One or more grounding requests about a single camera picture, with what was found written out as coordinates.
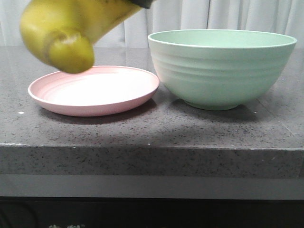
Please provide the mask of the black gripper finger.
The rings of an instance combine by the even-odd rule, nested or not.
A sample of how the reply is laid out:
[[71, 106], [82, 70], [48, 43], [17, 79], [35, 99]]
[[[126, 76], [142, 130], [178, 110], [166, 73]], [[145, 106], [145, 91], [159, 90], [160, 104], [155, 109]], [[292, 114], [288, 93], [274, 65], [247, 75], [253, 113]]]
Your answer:
[[149, 9], [154, 0], [131, 0], [131, 2], [141, 8]]

